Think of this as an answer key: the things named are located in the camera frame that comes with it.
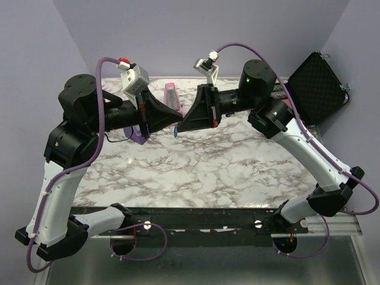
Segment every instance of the wall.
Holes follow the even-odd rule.
[[[150,76],[199,76],[196,59],[227,42],[262,52],[281,76],[323,47],[348,0],[54,0],[94,71],[102,56],[130,58]],[[240,76],[252,54],[228,49],[221,76]],[[112,66],[105,76],[119,76]]]
[[[32,284],[14,233],[37,203],[46,140],[62,119],[58,94],[88,69],[51,0],[2,1],[0,38],[0,283]]]
[[[322,51],[331,66],[352,86],[351,102],[321,125],[325,145],[351,166],[361,166],[365,182],[380,195],[379,74],[380,2],[351,0]],[[367,210],[373,198],[357,187],[350,209]],[[380,268],[380,210],[359,217],[373,268]],[[377,272],[380,282],[380,271]]]

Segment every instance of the marble surface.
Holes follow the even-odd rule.
[[[194,101],[202,79],[156,78],[151,92],[163,100],[165,83],[174,82],[183,111]],[[238,80],[218,80],[219,90]],[[103,89],[124,96],[118,78]],[[315,186],[310,173],[280,145],[247,123],[247,113],[223,117],[216,129],[180,133],[173,126],[144,144],[104,142],[77,191],[74,205],[139,207],[278,207]],[[125,138],[112,131],[111,140]]]

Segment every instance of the open black case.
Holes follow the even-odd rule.
[[[313,52],[301,64],[286,87],[306,126],[317,125],[350,100],[320,52]]]

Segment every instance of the purple cable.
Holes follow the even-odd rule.
[[[223,49],[225,48],[228,48],[229,46],[241,46],[242,48],[245,48],[247,50],[250,50],[251,52],[253,52],[254,54],[256,54],[256,56],[258,56],[262,61],[266,62],[268,64],[268,62],[253,48],[251,48],[250,46],[248,45],[245,45],[243,43],[227,43],[223,46],[221,46],[220,48],[216,49],[215,51],[217,53],[221,52]],[[286,88],[285,86],[285,83],[284,81],[276,74],[277,76],[277,79],[279,81],[279,83],[281,84],[283,90],[285,91],[286,93],[286,97],[288,98],[291,106],[292,106],[292,109],[294,110],[294,116],[297,120],[297,123],[302,131],[302,133],[304,134],[304,136],[306,137],[306,139],[310,139],[310,136],[309,134],[307,133],[307,130],[305,129],[305,127],[303,126],[303,123],[301,121],[301,118],[299,117],[298,115],[298,111],[297,111],[297,108],[296,108],[296,105],[292,99],[292,97],[290,96],[290,93],[288,91],[288,89]],[[361,181],[360,179],[358,179],[357,177],[353,176],[351,173],[349,172],[346,172],[346,171],[343,171],[342,168],[327,154],[323,151],[323,149],[321,149],[318,144],[316,144],[316,142],[314,140],[310,140],[309,141],[314,147],[315,149],[325,158],[327,159],[328,162],[330,162],[330,164],[332,166],[334,166],[339,172],[341,172],[342,174],[346,175],[347,177],[349,177],[350,179],[354,180],[355,182],[357,182],[358,184],[362,185],[365,189],[368,190],[368,192],[374,197],[375,199],[375,205],[368,211],[362,211],[362,212],[348,212],[348,211],[343,211],[341,210],[340,212],[341,213],[346,213],[346,214],[351,214],[351,215],[357,215],[357,216],[363,216],[363,215],[368,215],[370,213],[373,213],[374,211],[377,210],[377,208],[379,207],[379,197],[377,196],[377,194],[375,193],[374,190],[371,189],[371,187],[366,184],[365,182]]]
[[[96,65],[96,93],[97,93],[97,104],[99,107],[99,140],[97,143],[97,147],[95,150],[95,153],[89,160],[87,160],[85,163],[82,163],[78,166],[74,166],[69,169],[65,169],[62,172],[58,173],[56,176],[53,177],[53,179],[49,182],[47,185],[45,191],[48,193],[52,192],[54,184],[58,181],[59,178],[63,177],[63,175],[69,174],[70,172],[80,170],[82,168],[88,167],[92,164],[92,162],[97,159],[97,157],[100,154],[100,151],[102,150],[103,147],[103,141],[105,138],[105,108],[103,104],[103,92],[102,92],[102,65],[105,62],[113,62],[114,64],[119,64],[120,61],[114,58],[102,58],[98,61]],[[36,221],[34,222],[34,227],[33,227],[33,233],[36,234],[38,232],[43,210],[45,209],[46,201],[48,200],[49,195],[42,196],[40,207],[38,208],[37,215],[36,215]],[[26,257],[26,263],[28,266],[28,269],[33,272],[33,273],[39,273],[45,269],[47,269],[51,264],[52,261],[46,264],[42,268],[34,268],[33,265],[31,264],[31,250],[35,241],[35,237],[32,237],[29,241],[28,244],[28,249],[27,249],[27,257]]]
[[[128,227],[123,227],[121,229],[117,229],[117,230],[113,230],[113,232],[121,232],[122,230],[130,230],[130,229],[134,229],[135,227],[141,227],[141,226],[146,226],[147,224],[133,224],[132,226],[128,226]],[[157,254],[156,256],[154,257],[148,257],[148,258],[133,258],[133,257],[127,257],[127,256],[123,256],[123,255],[117,255],[115,254],[114,250],[113,250],[113,243],[111,242],[110,243],[110,249],[112,251],[112,255],[118,257],[118,258],[122,258],[124,260],[130,260],[130,261],[152,261],[152,260],[155,260],[157,259],[158,257],[160,257],[161,255],[163,255],[163,253],[165,252],[166,250],[166,246],[167,246],[167,235],[166,235],[166,232],[165,230],[159,226],[158,224],[149,224],[149,226],[154,226],[154,227],[158,227],[161,232],[164,234],[164,239],[165,239],[165,242],[164,242],[164,246],[162,247],[162,250],[160,251],[159,254]]]
[[[328,242],[330,241],[330,228],[328,227],[328,223],[327,223],[325,217],[324,217],[324,216],[321,216],[321,218],[323,219],[323,222],[324,222],[325,225],[326,225],[327,235],[326,235],[326,241],[325,241],[325,243],[322,245],[322,247],[321,247],[319,250],[317,250],[316,252],[314,252],[314,253],[312,253],[312,254],[309,254],[309,255],[291,255],[291,254],[285,254],[284,252],[280,251],[280,250],[276,247],[274,241],[272,241],[272,245],[273,245],[275,251],[277,251],[278,254],[284,255],[285,257],[299,258],[299,259],[302,259],[302,258],[309,258],[309,257],[314,257],[314,256],[320,254],[322,251],[324,251],[324,250],[326,249],[326,247],[327,247],[327,245],[328,245]]]

